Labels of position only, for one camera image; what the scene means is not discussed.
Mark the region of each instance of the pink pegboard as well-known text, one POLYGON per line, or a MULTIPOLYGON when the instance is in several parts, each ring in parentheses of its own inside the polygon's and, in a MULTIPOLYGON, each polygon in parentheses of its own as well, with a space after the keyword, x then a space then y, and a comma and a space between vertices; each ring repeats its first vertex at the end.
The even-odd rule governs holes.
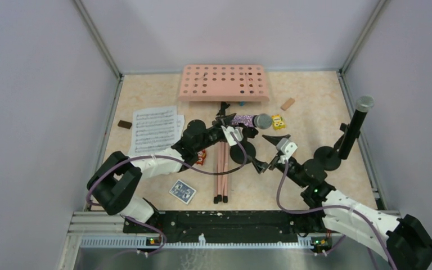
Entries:
POLYGON ((260 65, 187 65, 179 87, 180 101, 269 101, 260 65))

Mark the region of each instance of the white wall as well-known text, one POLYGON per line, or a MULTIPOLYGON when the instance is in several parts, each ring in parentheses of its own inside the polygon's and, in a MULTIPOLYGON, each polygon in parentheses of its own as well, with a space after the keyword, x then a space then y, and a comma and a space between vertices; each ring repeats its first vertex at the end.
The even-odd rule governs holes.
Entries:
POLYGON ((375 98, 363 128, 388 205, 432 236, 432 1, 391 1, 348 84, 375 98))
POLYGON ((71 1, 0 1, 0 269, 55 269, 116 79, 71 1))
POLYGON ((123 73, 338 69, 378 0, 84 0, 123 73))

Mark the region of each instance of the microphone stand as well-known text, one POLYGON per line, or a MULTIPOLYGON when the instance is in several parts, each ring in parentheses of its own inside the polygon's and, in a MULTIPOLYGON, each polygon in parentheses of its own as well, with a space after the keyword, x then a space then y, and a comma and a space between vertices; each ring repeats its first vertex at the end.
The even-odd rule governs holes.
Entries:
POLYGON ((360 128, 365 120, 365 116, 367 116, 368 111, 373 106, 374 99, 371 96, 359 98, 350 124, 342 123, 342 125, 340 125, 340 130, 343 131, 344 134, 337 140, 333 147, 322 146, 315 151, 314 159, 322 164, 324 170, 335 170, 340 167, 343 159, 345 160, 348 158, 355 140, 360 136, 360 128))

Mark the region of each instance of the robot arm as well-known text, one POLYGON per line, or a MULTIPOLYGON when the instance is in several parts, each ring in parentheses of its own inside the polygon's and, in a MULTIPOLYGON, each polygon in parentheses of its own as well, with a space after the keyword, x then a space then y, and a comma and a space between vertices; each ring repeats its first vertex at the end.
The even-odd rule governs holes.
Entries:
POLYGON ((88 182, 89 194, 108 215, 120 214, 145 223, 156 213, 149 202, 134 195, 139 181, 182 172, 187 169, 182 163, 193 165, 199 151, 217 142, 228 142, 231 146, 237 144, 236 141, 242 140, 242 133, 228 125, 235 115, 216 118, 208 129, 203 121, 193 120, 177 143, 153 155, 127 157, 120 151, 111 154, 88 182), (121 176, 121 179, 117 180, 114 175, 121 176))
POLYGON ((402 219, 387 215, 345 196, 325 181, 327 174, 318 160, 309 159, 299 164, 292 157, 297 146, 289 140, 289 135, 263 137, 276 146, 278 153, 269 164, 256 159, 252 162, 259 173, 266 169, 284 173, 287 163, 287 177, 300 187, 306 187, 301 196, 313 209, 301 211, 301 214, 323 210, 322 221, 328 230, 340 232, 389 260, 386 247, 393 260, 390 263, 398 270, 428 268, 432 261, 432 239, 418 219, 410 215, 402 219))

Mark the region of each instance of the yellow toy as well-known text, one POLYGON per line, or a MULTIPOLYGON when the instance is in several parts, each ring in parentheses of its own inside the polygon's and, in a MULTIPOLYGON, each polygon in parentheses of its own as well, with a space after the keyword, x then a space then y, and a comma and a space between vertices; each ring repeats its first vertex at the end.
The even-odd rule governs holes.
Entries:
POLYGON ((274 128, 274 130, 286 127, 286 124, 282 121, 282 117, 280 115, 272 115, 272 127, 274 128))

